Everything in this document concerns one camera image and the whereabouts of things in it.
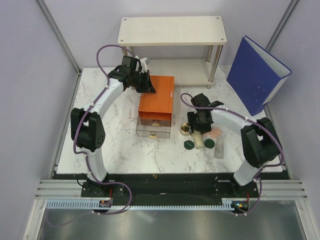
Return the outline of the clear grey tube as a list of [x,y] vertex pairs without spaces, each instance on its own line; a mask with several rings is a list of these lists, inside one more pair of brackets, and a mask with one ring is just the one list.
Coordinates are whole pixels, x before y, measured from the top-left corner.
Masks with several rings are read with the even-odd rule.
[[224,158],[224,140],[222,138],[217,138],[215,141],[214,157],[216,159]]

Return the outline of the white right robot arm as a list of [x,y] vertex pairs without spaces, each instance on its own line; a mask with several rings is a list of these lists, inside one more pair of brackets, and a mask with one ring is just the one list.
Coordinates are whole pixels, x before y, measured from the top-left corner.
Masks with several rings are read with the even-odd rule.
[[229,191],[235,197],[242,196],[251,183],[265,168],[278,167],[284,163],[284,152],[271,120],[263,117],[251,120],[230,110],[224,103],[210,102],[202,93],[191,96],[190,107],[195,109],[187,113],[190,134],[211,132],[212,124],[220,124],[241,137],[244,161],[233,174]]

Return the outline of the dark green lid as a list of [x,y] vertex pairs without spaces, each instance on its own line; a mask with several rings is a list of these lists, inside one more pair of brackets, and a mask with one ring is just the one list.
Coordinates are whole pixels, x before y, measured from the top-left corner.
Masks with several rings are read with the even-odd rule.
[[195,144],[193,141],[191,140],[186,140],[184,143],[183,143],[183,146],[186,150],[192,150],[194,147],[195,147]]
[[204,141],[204,146],[208,149],[213,149],[215,147],[215,142],[214,140],[208,138]]

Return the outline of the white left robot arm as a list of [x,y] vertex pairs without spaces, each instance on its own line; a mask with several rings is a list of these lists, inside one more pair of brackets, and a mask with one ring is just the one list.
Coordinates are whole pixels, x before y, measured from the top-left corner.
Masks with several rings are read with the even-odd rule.
[[94,98],[84,107],[75,107],[71,111],[73,152],[84,155],[88,178],[94,181],[92,191],[99,197],[110,191],[109,183],[104,181],[108,172],[101,149],[106,139],[103,117],[126,89],[134,89],[140,94],[156,93],[148,70],[149,61],[147,57],[124,56],[121,64],[106,74],[105,83]]

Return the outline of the gold round jar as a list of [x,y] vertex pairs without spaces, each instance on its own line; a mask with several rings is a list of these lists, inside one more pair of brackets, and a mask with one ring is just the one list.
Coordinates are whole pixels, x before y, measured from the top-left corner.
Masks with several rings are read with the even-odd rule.
[[184,122],[180,126],[180,133],[183,136],[189,136],[190,135],[190,126],[188,122]]

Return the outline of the pink powder puff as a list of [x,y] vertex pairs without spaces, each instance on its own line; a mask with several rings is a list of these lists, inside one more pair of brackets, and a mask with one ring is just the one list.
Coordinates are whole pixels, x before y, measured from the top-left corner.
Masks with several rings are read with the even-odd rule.
[[211,138],[217,139],[219,136],[221,136],[222,131],[219,128],[213,128],[209,134]]
[[211,134],[209,132],[205,133],[202,135],[204,138],[210,138],[211,137]]

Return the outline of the cream lotion bottle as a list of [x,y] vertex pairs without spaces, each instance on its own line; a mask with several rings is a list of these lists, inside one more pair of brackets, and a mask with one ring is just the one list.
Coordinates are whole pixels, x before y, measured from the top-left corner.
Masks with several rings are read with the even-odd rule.
[[194,131],[192,134],[194,146],[197,150],[203,149],[205,147],[203,136],[200,132]]

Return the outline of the orange drawer box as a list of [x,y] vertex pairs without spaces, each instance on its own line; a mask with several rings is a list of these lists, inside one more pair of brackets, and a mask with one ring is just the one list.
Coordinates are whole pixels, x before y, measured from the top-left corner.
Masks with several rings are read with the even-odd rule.
[[151,83],[156,93],[142,93],[138,115],[140,119],[151,121],[171,121],[174,100],[174,76],[151,75]]

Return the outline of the dark green lid right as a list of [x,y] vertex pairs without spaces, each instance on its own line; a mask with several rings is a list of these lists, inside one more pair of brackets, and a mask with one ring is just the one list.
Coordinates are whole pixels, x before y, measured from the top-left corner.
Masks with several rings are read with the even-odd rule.
[[208,138],[204,141],[204,146],[208,149],[213,149],[215,147],[215,142],[214,140]]

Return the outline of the dark green lid left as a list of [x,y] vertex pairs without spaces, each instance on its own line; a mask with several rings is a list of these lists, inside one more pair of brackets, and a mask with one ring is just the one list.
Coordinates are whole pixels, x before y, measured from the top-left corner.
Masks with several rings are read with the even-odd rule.
[[195,144],[193,141],[191,140],[186,140],[184,143],[183,143],[183,146],[186,150],[192,150],[194,147],[195,147]]

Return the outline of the pink powder puff right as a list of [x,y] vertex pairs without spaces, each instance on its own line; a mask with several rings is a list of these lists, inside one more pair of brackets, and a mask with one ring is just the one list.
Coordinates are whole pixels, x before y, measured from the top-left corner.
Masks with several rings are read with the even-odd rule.
[[219,136],[221,136],[222,131],[219,128],[213,128],[209,134],[211,138],[217,139]]

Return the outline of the pink powder puff left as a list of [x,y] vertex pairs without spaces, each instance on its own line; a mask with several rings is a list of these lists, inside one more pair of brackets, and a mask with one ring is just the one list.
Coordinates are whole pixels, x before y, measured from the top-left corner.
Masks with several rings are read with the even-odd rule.
[[204,138],[210,138],[211,137],[211,134],[209,132],[205,133],[202,135]]

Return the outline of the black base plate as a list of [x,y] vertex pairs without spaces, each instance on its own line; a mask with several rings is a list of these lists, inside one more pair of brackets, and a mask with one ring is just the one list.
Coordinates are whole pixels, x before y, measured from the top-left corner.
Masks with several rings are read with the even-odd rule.
[[218,204],[258,197],[257,184],[238,186],[232,173],[108,174],[103,185],[87,179],[81,196],[126,204]]

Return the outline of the white two-tier shelf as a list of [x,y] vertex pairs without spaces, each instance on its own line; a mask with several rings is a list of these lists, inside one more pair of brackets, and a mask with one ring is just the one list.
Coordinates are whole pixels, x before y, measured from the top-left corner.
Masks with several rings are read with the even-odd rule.
[[152,75],[173,76],[177,86],[205,86],[215,82],[215,75],[227,36],[221,16],[124,17],[118,43],[130,50],[143,47],[177,47],[191,50],[203,47],[201,58],[150,58]]

